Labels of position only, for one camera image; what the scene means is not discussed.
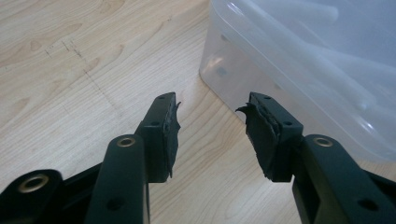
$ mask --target black plastic bracket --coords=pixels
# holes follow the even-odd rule
[[[158,96],[135,134],[65,181],[54,170],[17,178],[0,195],[0,223],[149,223],[149,183],[165,182],[177,155],[177,108],[174,92]]]
[[[303,223],[395,223],[396,184],[363,171],[334,139],[302,136],[299,123],[273,98],[252,92],[247,136],[266,177],[291,181]]]

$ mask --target clear plastic container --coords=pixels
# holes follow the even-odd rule
[[[200,74],[232,110],[268,94],[305,134],[396,161],[395,12],[394,0],[212,0]]]

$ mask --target screw hole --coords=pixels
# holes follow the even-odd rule
[[[18,187],[18,190],[20,193],[30,193],[43,188],[49,180],[50,179],[46,175],[34,175],[23,181]]]
[[[361,207],[363,207],[363,208],[365,208],[365,209],[367,209],[367,210],[370,210],[370,211],[377,211],[377,210],[378,210],[378,205],[376,205],[376,203],[373,202],[373,201],[370,200],[370,199],[361,199],[361,200],[358,200],[358,204],[359,204]]]
[[[125,200],[121,197],[116,197],[108,200],[106,207],[110,211],[120,210],[125,205]]]
[[[117,146],[119,147],[130,147],[131,145],[133,145],[135,142],[135,140],[133,138],[122,138],[117,142]]]
[[[317,137],[314,138],[314,142],[321,147],[332,147],[332,141],[326,138]]]

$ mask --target light wood surface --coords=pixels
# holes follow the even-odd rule
[[[208,23],[203,0],[1,0],[0,190],[99,163],[175,91],[179,150],[174,178],[150,185],[152,223],[299,223],[291,184],[264,178],[243,122],[198,76]],[[361,165],[396,180],[394,164]]]

